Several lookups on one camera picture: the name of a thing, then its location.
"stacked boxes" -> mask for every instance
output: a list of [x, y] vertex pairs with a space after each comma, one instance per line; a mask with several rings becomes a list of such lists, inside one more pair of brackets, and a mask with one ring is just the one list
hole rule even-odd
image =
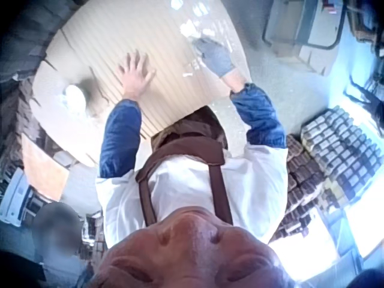
[[272, 241], [302, 232], [310, 223], [310, 210], [323, 191], [324, 175], [303, 146], [292, 135], [288, 145], [288, 200], [286, 214]]
[[327, 177], [319, 198], [324, 210], [351, 201], [382, 165], [381, 150], [338, 106], [304, 126], [301, 139]]

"hand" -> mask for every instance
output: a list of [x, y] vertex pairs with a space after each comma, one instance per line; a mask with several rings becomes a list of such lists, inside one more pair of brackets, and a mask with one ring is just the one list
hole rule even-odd
[[222, 78], [235, 68], [228, 49], [220, 43], [205, 37], [195, 40], [193, 44], [202, 54], [203, 63], [218, 77]]
[[156, 70], [148, 72], [148, 56], [140, 56], [138, 51], [127, 54], [124, 66], [119, 65], [124, 89], [123, 99], [138, 101], [156, 75]]

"blue sleeve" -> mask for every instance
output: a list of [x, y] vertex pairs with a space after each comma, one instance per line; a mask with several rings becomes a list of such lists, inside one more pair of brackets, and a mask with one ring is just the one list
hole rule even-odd
[[251, 145], [265, 145], [272, 148], [287, 148], [286, 134], [271, 100], [255, 84], [246, 84], [239, 93], [231, 94], [241, 119], [251, 126], [247, 141]]
[[134, 169], [140, 145], [142, 114], [139, 105], [122, 100], [108, 117], [100, 155], [100, 177], [122, 177]]

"nose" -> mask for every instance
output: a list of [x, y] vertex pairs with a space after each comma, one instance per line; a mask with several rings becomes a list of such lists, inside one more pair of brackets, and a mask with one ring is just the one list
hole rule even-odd
[[185, 243], [192, 246], [217, 244], [220, 241], [218, 228], [205, 215], [185, 212], [178, 215], [164, 230], [169, 244]]

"gloved hand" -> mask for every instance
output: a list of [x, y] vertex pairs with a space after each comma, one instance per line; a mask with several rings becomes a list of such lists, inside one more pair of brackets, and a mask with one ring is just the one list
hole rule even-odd
[[204, 37], [195, 40], [193, 44], [202, 54], [203, 63], [218, 77], [222, 78], [235, 68], [230, 59], [228, 49], [220, 43]]

